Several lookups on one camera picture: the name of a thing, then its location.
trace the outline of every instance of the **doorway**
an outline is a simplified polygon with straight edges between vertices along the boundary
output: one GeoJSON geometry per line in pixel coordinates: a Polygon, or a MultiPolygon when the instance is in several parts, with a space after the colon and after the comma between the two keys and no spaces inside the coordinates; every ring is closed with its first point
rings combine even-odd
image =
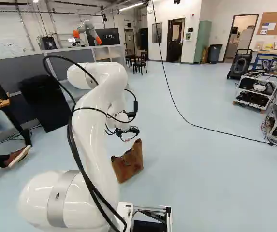
{"type": "Polygon", "coordinates": [[[148,28],[140,28],[140,49],[148,51],[148,28]]]}
{"type": "Polygon", "coordinates": [[[223,61],[232,63],[238,49],[249,49],[259,14],[234,15],[223,61]]]}
{"type": "Polygon", "coordinates": [[[181,62],[184,27],[184,18],[168,21],[167,62],[181,62]]]}
{"type": "Polygon", "coordinates": [[[131,54],[135,54],[134,30],[124,29],[124,34],[125,34],[125,43],[126,43],[127,50],[130,50],[131,54]]]}

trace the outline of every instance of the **wheeled cart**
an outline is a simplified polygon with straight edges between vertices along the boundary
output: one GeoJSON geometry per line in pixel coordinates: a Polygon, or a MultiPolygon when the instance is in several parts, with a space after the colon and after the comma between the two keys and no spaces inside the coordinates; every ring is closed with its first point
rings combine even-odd
{"type": "Polygon", "coordinates": [[[241,76],[233,104],[240,103],[265,113],[277,93],[277,75],[248,72],[241,76]]]}

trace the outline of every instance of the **black desk leg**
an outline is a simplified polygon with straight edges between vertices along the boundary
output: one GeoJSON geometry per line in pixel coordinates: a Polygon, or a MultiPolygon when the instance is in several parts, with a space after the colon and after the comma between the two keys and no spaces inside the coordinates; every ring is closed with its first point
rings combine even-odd
{"type": "Polygon", "coordinates": [[[13,115],[13,113],[11,112],[11,110],[9,109],[8,106],[5,106],[5,107],[1,108],[0,110],[2,110],[6,114],[6,116],[12,122],[14,127],[19,131],[21,136],[24,138],[24,141],[25,141],[26,145],[31,145],[32,146],[29,129],[24,130],[21,127],[20,123],[17,121],[17,119],[15,118],[15,116],[13,115]]]}

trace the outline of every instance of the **dark wooden door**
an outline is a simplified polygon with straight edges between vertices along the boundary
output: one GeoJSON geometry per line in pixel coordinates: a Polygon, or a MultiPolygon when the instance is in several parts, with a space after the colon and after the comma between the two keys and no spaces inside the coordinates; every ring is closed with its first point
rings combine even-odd
{"type": "Polygon", "coordinates": [[[180,54],[176,46],[180,44],[182,38],[182,22],[168,21],[167,33],[167,62],[174,62],[178,60],[180,54]]]}

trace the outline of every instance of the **gray trash can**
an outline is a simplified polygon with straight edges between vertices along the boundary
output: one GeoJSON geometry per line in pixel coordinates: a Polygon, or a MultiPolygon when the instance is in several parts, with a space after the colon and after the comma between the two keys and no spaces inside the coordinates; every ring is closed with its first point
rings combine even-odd
{"type": "Polygon", "coordinates": [[[207,62],[211,64],[215,64],[219,60],[222,44],[212,44],[208,49],[208,58],[207,62]]]}

